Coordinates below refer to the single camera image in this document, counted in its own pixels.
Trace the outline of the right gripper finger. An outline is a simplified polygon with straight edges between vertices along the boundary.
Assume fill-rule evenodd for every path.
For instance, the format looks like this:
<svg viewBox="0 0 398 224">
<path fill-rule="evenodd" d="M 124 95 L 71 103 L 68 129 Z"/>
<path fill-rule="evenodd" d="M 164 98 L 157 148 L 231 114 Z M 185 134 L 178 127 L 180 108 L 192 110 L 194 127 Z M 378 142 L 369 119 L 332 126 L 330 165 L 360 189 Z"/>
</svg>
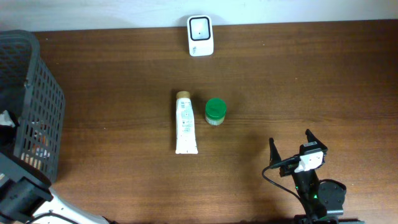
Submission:
<svg viewBox="0 0 398 224">
<path fill-rule="evenodd" d="M 318 138 L 315 137 L 315 135 L 311 132 L 311 130 L 307 129 L 305 131 L 305 134 L 307 136 L 308 146 L 316 146 L 317 148 L 320 148 L 322 151 L 327 151 L 327 147 Z"/>
<path fill-rule="evenodd" d="M 269 161 L 269 166 L 272 167 L 282 161 L 278 150 L 274 144 L 274 139 L 269 138 L 269 147 L 270 147 L 270 161 Z"/>
</svg>

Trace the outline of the green lid jar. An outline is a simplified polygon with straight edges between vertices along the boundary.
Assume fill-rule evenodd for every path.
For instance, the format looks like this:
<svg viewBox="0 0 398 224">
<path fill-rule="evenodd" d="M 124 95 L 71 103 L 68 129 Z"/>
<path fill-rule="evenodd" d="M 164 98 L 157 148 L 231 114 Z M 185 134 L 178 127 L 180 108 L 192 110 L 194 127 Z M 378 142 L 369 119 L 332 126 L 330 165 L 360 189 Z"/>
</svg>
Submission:
<svg viewBox="0 0 398 224">
<path fill-rule="evenodd" d="M 226 116 L 226 103 L 220 98 L 212 98 L 205 106 L 205 119 L 208 124 L 218 126 L 223 123 Z"/>
</svg>

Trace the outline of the white cream tube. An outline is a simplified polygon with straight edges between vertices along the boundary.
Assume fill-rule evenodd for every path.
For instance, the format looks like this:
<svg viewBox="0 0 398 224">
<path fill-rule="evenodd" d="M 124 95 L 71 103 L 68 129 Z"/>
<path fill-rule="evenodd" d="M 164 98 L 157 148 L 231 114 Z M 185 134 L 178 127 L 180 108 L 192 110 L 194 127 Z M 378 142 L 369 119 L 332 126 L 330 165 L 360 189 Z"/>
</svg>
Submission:
<svg viewBox="0 0 398 224">
<path fill-rule="evenodd" d="M 195 118 L 188 91 L 176 95 L 176 154 L 198 154 Z"/>
</svg>

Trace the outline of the orange tissue pack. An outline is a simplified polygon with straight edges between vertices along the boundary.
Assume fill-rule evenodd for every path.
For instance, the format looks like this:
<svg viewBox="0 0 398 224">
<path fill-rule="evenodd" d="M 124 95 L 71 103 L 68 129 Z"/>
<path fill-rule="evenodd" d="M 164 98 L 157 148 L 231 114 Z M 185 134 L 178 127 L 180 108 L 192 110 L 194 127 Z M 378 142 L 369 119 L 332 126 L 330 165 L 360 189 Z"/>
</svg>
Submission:
<svg viewBox="0 0 398 224">
<path fill-rule="evenodd" d="M 29 147 L 31 153 L 43 159 L 48 159 L 50 157 L 50 152 L 47 150 L 49 146 L 48 137 L 38 131 L 34 131 L 32 137 L 33 140 L 31 140 Z"/>
</svg>

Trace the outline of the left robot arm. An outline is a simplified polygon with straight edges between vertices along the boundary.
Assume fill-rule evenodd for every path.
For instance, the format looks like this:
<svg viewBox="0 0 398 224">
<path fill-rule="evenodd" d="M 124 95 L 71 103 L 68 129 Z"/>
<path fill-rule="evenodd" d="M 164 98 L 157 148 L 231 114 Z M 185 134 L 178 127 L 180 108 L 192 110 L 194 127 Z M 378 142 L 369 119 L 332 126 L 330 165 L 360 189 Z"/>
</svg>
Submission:
<svg viewBox="0 0 398 224">
<path fill-rule="evenodd" d="M 12 153 L 19 123 L 1 112 L 1 223 L 104 223 L 112 221 L 64 201 L 39 170 Z"/>
</svg>

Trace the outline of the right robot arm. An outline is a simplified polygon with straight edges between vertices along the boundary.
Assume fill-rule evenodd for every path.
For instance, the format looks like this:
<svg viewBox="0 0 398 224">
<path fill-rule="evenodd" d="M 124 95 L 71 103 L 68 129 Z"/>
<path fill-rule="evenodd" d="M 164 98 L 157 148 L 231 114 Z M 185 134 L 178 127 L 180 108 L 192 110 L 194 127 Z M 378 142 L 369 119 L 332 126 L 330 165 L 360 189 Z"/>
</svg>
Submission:
<svg viewBox="0 0 398 224">
<path fill-rule="evenodd" d="M 318 178 L 316 170 L 325 163 L 328 148 L 309 129 L 305 135 L 308 142 L 299 147 L 298 154 L 287 159 L 281 159 L 274 139 L 270 138 L 270 161 L 262 170 L 262 177 L 298 199 L 305 213 L 294 216 L 294 223 L 362 223 L 358 219 L 340 219 L 347 188 L 336 180 Z M 295 192 L 266 177 L 270 169 L 279 169 L 281 177 L 291 176 Z"/>
</svg>

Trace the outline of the white barcode scanner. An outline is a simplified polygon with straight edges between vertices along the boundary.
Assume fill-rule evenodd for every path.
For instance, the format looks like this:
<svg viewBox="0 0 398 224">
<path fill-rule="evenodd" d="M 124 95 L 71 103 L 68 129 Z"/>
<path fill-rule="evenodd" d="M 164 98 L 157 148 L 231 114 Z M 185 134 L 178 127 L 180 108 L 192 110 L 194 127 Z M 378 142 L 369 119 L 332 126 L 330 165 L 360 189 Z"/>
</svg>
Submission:
<svg viewBox="0 0 398 224">
<path fill-rule="evenodd" d="M 209 16 L 190 16 L 187 19 L 187 35 L 189 54 L 192 57 L 202 57 L 213 54 L 213 24 Z"/>
</svg>

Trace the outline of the grey plastic basket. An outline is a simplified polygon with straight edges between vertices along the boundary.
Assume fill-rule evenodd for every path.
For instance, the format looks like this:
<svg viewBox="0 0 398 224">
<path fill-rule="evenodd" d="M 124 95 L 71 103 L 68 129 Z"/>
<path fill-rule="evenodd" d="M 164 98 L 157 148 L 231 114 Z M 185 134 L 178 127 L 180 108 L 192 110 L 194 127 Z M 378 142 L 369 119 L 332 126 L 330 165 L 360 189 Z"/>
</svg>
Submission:
<svg viewBox="0 0 398 224">
<path fill-rule="evenodd" d="M 63 90 L 40 57 L 36 36 L 25 30 L 1 32 L 1 110 L 19 123 L 12 152 L 51 182 L 58 174 L 65 105 Z M 48 137 L 48 159 L 31 153 L 34 131 Z"/>
</svg>

